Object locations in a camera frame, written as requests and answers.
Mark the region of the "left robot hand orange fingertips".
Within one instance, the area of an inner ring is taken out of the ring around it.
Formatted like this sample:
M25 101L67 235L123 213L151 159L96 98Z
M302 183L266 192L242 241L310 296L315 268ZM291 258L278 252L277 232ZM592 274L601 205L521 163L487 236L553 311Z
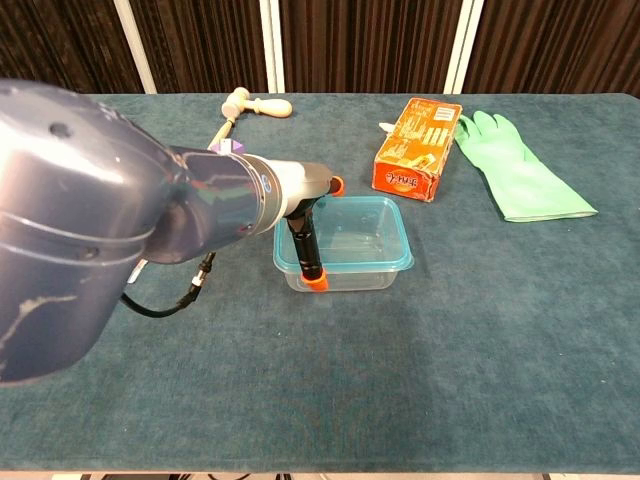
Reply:
M315 292L329 288L326 271L320 258L313 207L325 196L342 196L344 180L325 165L311 162L270 160L285 204L286 219L301 268L301 280Z

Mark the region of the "white partition post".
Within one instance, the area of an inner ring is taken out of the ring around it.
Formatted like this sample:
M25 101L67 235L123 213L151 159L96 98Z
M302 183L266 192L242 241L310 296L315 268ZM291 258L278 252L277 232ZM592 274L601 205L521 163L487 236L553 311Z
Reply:
M146 94L156 94L157 88L136 23L130 0L113 0L139 79Z
M462 0L449 59L444 94L460 94L480 23L485 0Z
M284 56L279 0L259 0L269 93L285 93Z

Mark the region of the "orange cardboard carton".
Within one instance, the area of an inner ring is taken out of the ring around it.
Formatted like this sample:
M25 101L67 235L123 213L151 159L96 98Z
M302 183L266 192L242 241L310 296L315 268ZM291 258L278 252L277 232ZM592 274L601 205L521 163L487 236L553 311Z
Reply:
M413 97L376 153L372 188L434 200L463 107Z

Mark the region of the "green rubber glove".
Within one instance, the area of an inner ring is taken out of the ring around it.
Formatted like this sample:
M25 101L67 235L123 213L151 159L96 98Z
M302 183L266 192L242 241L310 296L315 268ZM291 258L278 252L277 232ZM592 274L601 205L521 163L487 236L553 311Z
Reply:
M581 195L542 163L516 126L500 114L459 117L455 141L484 175L508 222L527 223L597 214Z

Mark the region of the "blue translucent plastic lid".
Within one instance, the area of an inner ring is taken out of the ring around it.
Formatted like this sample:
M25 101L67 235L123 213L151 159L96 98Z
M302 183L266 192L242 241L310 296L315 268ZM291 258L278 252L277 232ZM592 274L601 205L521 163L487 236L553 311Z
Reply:
M328 274L396 273L414 264L399 207L385 196L324 197L313 221Z

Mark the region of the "wooden massage hammer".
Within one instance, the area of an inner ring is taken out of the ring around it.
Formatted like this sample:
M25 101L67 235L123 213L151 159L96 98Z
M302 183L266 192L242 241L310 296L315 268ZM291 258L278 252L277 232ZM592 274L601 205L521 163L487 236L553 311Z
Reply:
M255 114L275 118L287 118L293 113L293 106L284 99L251 99L250 92L246 88L235 88L221 106L221 113L225 118L225 122L209 142L207 146L209 150L218 145L221 140L227 138L237 118L245 111L253 111Z

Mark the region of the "teal table cloth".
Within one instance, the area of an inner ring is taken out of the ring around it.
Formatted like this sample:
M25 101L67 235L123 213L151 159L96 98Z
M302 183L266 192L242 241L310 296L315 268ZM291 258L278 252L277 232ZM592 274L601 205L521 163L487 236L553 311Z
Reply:
M383 290L292 290L263 234L166 319L118 308L73 367L0 387L1 470L640 472L640 99L462 95L596 209L503 220L452 149L398 198Z

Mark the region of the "clear plastic container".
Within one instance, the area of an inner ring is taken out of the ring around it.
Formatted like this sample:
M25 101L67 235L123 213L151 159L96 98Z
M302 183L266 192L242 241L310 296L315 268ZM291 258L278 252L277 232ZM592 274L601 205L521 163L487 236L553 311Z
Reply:
M401 262L325 262L324 276L311 283L304 280L299 267L286 268L282 273L288 285L299 292L378 290L389 287L399 272L410 269L413 264L412 258Z

